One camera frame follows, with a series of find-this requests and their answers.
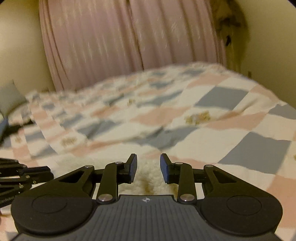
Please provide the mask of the cream fleece jacket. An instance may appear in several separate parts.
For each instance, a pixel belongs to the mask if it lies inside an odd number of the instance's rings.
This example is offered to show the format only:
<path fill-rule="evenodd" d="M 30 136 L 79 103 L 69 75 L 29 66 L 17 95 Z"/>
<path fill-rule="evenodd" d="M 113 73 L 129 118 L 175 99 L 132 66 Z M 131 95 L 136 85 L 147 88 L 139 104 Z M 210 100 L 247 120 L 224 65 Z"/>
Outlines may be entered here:
<path fill-rule="evenodd" d="M 95 169 L 103 169 L 109 163 L 125 162 L 128 157 L 121 159 L 99 159 L 91 157 L 76 157 L 72 154 L 60 156 L 55 161 L 53 173 L 60 177 L 85 165 L 92 165 Z M 177 197 L 178 186 L 166 184 L 157 160 L 137 158 L 137 171 L 132 184 L 121 184 L 118 193 L 124 195 L 173 195 Z"/>

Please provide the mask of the brown hanging clothes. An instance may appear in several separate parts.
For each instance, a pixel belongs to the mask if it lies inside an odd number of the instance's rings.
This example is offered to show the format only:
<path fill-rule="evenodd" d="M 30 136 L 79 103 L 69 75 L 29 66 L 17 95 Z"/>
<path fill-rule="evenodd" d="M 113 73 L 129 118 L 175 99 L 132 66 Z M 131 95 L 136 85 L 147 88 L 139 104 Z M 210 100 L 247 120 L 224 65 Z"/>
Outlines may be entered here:
<path fill-rule="evenodd" d="M 213 23 L 222 40 L 227 67 L 240 71 L 243 48 L 239 47 L 239 35 L 247 29 L 244 13 L 238 1 L 210 1 Z"/>

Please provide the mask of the blue garment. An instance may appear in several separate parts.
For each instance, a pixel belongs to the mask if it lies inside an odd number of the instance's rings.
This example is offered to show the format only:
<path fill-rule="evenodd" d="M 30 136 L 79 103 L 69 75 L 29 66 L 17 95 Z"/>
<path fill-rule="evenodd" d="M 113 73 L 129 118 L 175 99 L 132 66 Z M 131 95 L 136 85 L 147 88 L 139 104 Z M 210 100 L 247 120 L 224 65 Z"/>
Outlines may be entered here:
<path fill-rule="evenodd" d="M 2 142 L 8 126 L 9 126 L 9 120 L 7 118 L 4 118 L 3 121 L 0 123 L 0 142 Z"/>

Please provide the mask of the grey pillow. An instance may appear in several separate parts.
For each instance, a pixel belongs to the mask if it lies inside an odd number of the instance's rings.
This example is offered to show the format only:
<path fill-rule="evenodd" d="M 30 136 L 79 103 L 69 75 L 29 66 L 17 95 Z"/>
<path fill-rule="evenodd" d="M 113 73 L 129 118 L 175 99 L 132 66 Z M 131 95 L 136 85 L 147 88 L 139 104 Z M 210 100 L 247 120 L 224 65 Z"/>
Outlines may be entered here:
<path fill-rule="evenodd" d="M 1 114 L 5 118 L 26 102 L 26 97 L 19 92 L 13 80 L 1 87 Z"/>

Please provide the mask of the pink blue checkered quilt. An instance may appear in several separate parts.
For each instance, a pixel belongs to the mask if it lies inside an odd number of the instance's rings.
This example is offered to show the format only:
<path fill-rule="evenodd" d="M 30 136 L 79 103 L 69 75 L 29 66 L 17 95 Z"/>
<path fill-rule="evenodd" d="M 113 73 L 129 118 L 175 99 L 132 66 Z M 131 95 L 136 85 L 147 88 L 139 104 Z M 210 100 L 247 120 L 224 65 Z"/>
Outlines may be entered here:
<path fill-rule="evenodd" d="M 66 154 L 213 164 L 275 196 L 276 234 L 295 240 L 295 109 L 259 83 L 197 62 L 26 98 L 9 122 L 34 124 L 5 139 L 1 157 L 52 172 Z"/>

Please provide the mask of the pink curtain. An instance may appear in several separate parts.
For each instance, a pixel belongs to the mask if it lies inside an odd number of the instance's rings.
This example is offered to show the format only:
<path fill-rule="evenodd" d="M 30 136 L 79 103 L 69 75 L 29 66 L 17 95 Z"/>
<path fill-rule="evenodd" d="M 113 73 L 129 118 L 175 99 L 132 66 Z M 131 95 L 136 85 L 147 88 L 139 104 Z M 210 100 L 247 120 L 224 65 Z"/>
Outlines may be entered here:
<path fill-rule="evenodd" d="M 40 1 L 55 89 L 196 61 L 226 64 L 209 1 Z"/>

